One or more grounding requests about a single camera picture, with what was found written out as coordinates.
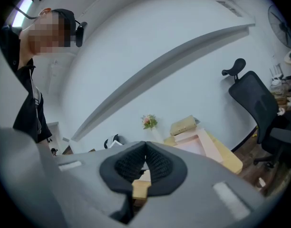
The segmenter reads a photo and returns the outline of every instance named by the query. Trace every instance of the black cap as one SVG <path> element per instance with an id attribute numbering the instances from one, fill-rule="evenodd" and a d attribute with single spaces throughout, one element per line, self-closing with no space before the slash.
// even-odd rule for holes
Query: black cap
<path id="1" fill-rule="evenodd" d="M 75 15 L 72 11 L 67 9 L 54 9 L 52 12 L 59 13 L 59 18 L 64 19 L 64 29 L 70 31 L 70 35 L 74 36 L 76 31 Z M 65 47 L 70 46 L 70 38 L 65 38 Z"/>

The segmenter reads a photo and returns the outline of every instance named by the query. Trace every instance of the wooden floor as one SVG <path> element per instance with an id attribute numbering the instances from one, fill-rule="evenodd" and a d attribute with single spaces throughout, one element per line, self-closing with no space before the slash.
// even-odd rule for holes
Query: wooden floor
<path id="1" fill-rule="evenodd" d="M 273 169 L 266 167 L 264 162 L 253 164 L 255 158 L 269 156 L 270 154 L 256 143 L 256 137 L 250 137 L 234 154 L 243 162 L 241 178 L 255 186 L 262 178 L 266 186 L 260 190 L 264 196 L 270 196 L 285 188 L 291 179 L 291 169 L 284 163 L 277 163 Z"/>

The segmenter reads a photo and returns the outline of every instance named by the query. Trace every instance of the black jacket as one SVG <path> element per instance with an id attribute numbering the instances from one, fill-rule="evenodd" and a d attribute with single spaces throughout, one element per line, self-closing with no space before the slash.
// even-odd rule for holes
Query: black jacket
<path id="1" fill-rule="evenodd" d="M 5 26 L 2 28 L 0 33 L 0 47 L 4 57 L 6 58 L 14 74 L 28 91 L 28 96 L 17 115 L 13 128 L 27 133 L 36 143 L 38 143 L 44 139 L 49 138 L 52 134 L 46 124 L 43 112 L 42 94 L 41 101 L 38 105 L 38 117 L 41 122 L 42 131 L 40 134 L 37 134 L 38 125 L 36 105 L 32 94 L 31 80 L 29 75 L 29 70 L 31 69 L 33 72 L 35 66 L 33 65 L 33 60 L 31 59 L 26 66 L 18 70 L 20 52 L 20 39 L 18 34 L 20 31 L 21 28 Z"/>

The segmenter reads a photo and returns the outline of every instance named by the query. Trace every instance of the black office chair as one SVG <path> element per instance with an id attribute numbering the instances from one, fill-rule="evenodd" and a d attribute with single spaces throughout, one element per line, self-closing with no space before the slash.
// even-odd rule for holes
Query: black office chair
<path id="1" fill-rule="evenodd" d="M 255 119 L 259 127 L 257 143 L 272 154 L 255 159 L 253 164 L 267 162 L 266 165 L 273 168 L 280 159 L 291 167 L 291 111 L 277 115 L 277 101 L 255 72 L 249 71 L 239 79 L 238 73 L 245 65 L 245 60 L 239 58 L 231 69 L 223 70 L 222 75 L 234 76 L 235 83 L 229 88 L 229 94 Z"/>

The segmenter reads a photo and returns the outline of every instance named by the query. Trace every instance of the black mesh cushion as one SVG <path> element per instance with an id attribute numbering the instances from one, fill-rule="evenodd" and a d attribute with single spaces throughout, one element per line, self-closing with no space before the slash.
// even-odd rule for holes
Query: black mesh cushion
<path id="1" fill-rule="evenodd" d="M 122 155 L 115 163 L 116 172 L 132 183 L 145 163 L 146 149 L 139 147 Z"/>
<path id="2" fill-rule="evenodd" d="M 261 143 L 279 110 L 273 95 L 253 71 L 232 85 L 229 94 L 255 119 L 259 127 L 257 143 Z"/>
<path id="3" fill-rule="evenodd" d="M 151 170 L 152 183 L 158 182 L 172 172 L 171 160 L 153 148 L 147 148 L 145 161 Z"/>
<path id="4" fill-rule="evenodd" d="M 262 142 L 262 148 L 271 153 L 274 154 L 275 150 L 278 148 L 280 142 L 276 139 L 269 136 L 270 131 L 272 128 L 281 128 L 286 130 L 291 130 L 291 111 L 286 112 L 283 116 L 278 116 L 275 118 L 275 120 L 272 122 L 272 125 L 270 126 L 269 130 L 267 131 L 267 135 Z M 291 166 L 290 159 L 291 159 L 291 144 L 282 143 L 283 145 L 286 145 L 286 148 L 284 148 L 281 159 L 286 159 L 286 162 Z"/>
<path id="5" fill-rule="evenodd" d="M 132 182 L 146 163 L 150 169 L 152 186 L 148 196 L 167 195 L 176 190 L 187 176 L 187 166 L 178 156 L 151 142 L 139 142 L 115 155 L 107 157 L 99 173 L 107 186 L 115 192 L 132 196 Z"/>

